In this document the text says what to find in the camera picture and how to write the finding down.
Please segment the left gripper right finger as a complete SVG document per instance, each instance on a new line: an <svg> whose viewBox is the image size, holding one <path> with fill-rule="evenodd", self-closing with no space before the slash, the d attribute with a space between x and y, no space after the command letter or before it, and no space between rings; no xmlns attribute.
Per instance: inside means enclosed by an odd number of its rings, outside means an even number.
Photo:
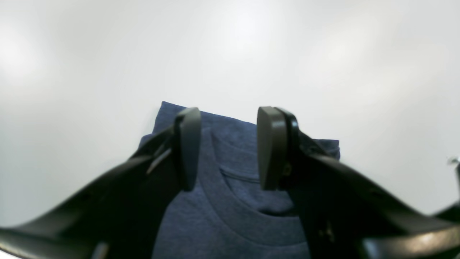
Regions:
<svg viewBox="0 0 460 259"><path fill-rule="evenodd" d="M459 202L419 213L328 154L282 108L258 109L257 146L261 188L289 194L311 258L459 258Z"/></svg>

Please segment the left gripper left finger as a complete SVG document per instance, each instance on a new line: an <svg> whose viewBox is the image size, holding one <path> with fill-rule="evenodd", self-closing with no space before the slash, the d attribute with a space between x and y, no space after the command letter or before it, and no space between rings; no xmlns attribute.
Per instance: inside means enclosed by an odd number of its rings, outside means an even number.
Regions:
<svg viewBox="0 0 460 259"><path fill-rule="evenodd" d="M127 161L28 223L1 228L1 251L21 259L150 259L165 211L192 191L201 142L198 108Z"/></svg>

